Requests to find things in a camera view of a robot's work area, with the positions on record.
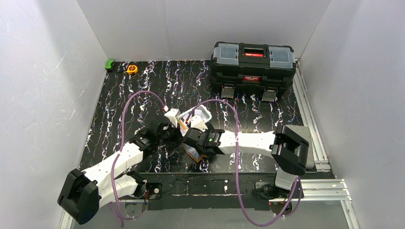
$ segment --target orange tape measure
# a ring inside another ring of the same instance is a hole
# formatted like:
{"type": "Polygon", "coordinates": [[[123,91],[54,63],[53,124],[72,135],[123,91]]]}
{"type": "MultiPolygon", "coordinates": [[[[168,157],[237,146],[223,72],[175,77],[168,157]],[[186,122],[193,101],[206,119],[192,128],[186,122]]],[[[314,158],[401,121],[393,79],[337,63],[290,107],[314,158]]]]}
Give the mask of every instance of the orange tape measure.
{"type": "Polygon", "coordinates": [[[127,73],[128,74],[135,74],[138,72],[138,67],[136,65],[130,65],[127,68],[127,73]]]}

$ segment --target gray wall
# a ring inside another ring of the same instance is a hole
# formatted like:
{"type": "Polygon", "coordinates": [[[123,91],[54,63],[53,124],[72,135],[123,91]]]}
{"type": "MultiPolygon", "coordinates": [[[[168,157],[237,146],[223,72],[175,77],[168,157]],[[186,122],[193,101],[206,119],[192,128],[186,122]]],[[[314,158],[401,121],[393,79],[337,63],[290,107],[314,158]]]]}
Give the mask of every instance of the gray wall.
{"type": "Polygon", "coordinates": [[[302,54],[330,0],[78,0],[107,57],[206,60],[216,42],[302,54]]]}
{"type": "Polygon", "coordinates": [[[332,0],[301,58],[332,169],[365,229],[405,223],[404,9],[332,0]]]}
{"type": "Polygon", "coordinates": [[[107,57],[75,0],[0,7],[0,228],[57,228],[107,57]]]}

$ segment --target black toolbox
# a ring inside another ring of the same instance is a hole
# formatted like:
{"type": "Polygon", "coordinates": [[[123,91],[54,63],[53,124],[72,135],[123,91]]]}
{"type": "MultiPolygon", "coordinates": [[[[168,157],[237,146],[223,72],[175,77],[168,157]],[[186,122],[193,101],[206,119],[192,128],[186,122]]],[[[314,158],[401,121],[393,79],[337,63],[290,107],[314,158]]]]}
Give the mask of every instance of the black toolbox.
{"type": "Polygon", "coordinates": [[[211,87],[221,97],[255,94],[274,101],[292,85],[296,71],[290,46],[217,42],[211,56],[211,87]]]}

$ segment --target tabletop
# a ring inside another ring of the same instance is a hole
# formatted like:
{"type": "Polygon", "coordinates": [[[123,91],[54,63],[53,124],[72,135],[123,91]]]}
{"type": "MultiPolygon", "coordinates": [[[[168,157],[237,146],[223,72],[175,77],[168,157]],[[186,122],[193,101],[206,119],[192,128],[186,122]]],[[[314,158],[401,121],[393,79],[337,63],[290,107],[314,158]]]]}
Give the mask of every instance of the tabletop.
{"type": "MultiPolygon", "coordinates": [[[[201,101],[219,98],[210,89],[209,72],[210,61],[116,62],[113,71],[105,76],[80,169],[96,165],[119,150],[121,114],[133,93],[141,90],[155,92],[169,108],[184,112],[201,101]],[[129,75],[124,71],[130,64],[138,67],[137,74],[129,75]]],[[[261,102],[255,95],[243,93],[226,101],[237,110],[239,129],[245,133],[274,131],[278,125],[303,125],[292,87],[273,103],[261,102]]],[[[206,104],[206,107],[213,116],[211,123],[214,128],[234,131],[235,118],[231,109],[222,103],[206,104]]],[[[141,94],[134,99],[126,114],[125,139],[129,140],[159,114],[163,115],[155,97],[141,94]]],[[[180,146],[174,150],[159,148],[130,170],[150,173],[229,173],[235,171],[234,164],[234,154],[217,155],[196,162],[180,146]]],[[[276,164],[269,157],[240,153],[239,171],[273,173],[276,164]]]]}

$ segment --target table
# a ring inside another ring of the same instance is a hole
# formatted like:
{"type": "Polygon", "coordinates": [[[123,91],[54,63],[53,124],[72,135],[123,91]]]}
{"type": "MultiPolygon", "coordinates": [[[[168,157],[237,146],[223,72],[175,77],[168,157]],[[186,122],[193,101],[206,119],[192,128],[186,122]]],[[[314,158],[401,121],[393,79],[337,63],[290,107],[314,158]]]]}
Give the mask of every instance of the table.
{"type": "MultiPolygon", "coordinates": [[[[150,90],[158,94],[169,108],[184,112],[198,102],[219,98],[210,89],[210,61],[116,62],[112,72],[105,76],[93,122],[84,148],[80,169],[86,169],[119,150],[121,141],[120,118],[128,98],[136,91],[150,90]],[[135,64],[139,71],[129,75],[128,65],[135,64]]],[[[267,132],[277,125],[303,125],[294,91],[289,88],[274,103],[261,102],[250,94],[238,94],[227,100],[239,115],[242,132],[267,132]]],[[[126,115],[125,139],[152,122],[161,105],[156,98],[142,94],[131,103],[126,115]]],[[[207,104],[212,113],[214,128],[234,131],[232,110],[221,103],[207,104]]],[[[274,173],[275,161],[269,157],[240,154],[240,172],[274,173]]],[[[130,168],[149,173],[234,172],[235,155],[218,155],[195,162],[183,147],[175,150],[159,149],[148,159],[130,168]]]]}

